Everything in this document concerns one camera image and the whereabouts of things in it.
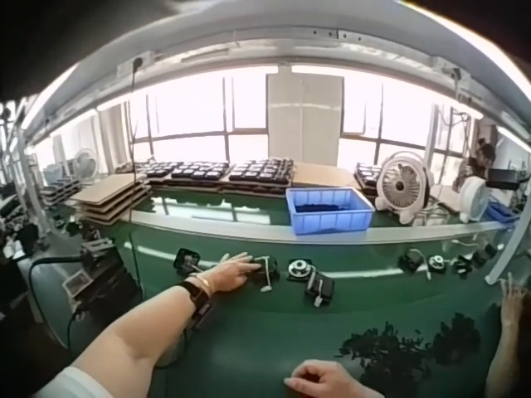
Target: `fan guard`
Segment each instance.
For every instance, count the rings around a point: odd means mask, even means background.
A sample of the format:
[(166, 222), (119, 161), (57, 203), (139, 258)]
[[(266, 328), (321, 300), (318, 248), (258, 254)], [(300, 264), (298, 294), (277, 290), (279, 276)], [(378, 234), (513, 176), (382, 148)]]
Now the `fan guard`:
[(465, 179), (459, 192), (459, 218), (461, 222), (479, 221), (489, 205), (490, 189), (485, 180), (476, 176)]

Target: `sleeve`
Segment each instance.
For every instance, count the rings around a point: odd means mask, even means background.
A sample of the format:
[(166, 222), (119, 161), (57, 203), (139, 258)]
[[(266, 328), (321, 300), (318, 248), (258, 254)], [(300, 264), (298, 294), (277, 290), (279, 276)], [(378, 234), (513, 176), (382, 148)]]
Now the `sleeve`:
[(36, 398), (112, 398), (96, 380), (83, 371), (69, 366), (46, 384)]

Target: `electric fan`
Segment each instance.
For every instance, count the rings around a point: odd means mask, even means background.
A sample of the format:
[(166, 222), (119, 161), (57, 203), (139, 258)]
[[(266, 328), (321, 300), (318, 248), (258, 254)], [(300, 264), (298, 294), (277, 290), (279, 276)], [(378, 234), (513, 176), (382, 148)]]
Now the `electric fan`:
[(90, 183), (98, 172), (98, 159), (95, 153), (88, 149), (81, 149), (73, 160), (74, 174), (81, 183)]
[(459, 218), (461, 222), (479, 221), (489, 205), (490, 189), (485, 180), (476, 176), (465, 179), (459, 192)]
[(420, 156), (397, 152), (382, 165), (374, 204), (377, 210), (396, 212), (401, 224), (409, 224), (427, 206), (432, 185), (433, 176)]

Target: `plastic container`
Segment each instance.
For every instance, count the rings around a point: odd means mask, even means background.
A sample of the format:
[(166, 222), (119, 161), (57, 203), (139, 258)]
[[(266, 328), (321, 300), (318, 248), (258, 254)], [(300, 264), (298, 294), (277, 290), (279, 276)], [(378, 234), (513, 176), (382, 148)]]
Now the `plastic container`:
[(520, 214), (514, 213), (511, 209), (502, 205), (498, 201), (490, 202), (487, 206), (486, 213), (489, 218), (503, 223), (513, 222), (520, 218)]
[[(365, 231), (373, 218), (374, 207), (352, 188), (289, 188), (285, 197), (296, 235)], [(297, 211), (297, 206), (304, 205), (335, 205), (345, 210)]]

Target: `wall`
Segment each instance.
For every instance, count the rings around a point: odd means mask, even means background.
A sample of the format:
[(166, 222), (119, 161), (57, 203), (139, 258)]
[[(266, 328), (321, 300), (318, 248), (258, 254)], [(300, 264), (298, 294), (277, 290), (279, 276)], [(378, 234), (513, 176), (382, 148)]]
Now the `wall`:
[(336, 165), (342, 79), (294, 74), (282, 66), (268, 81), (270, 156)]

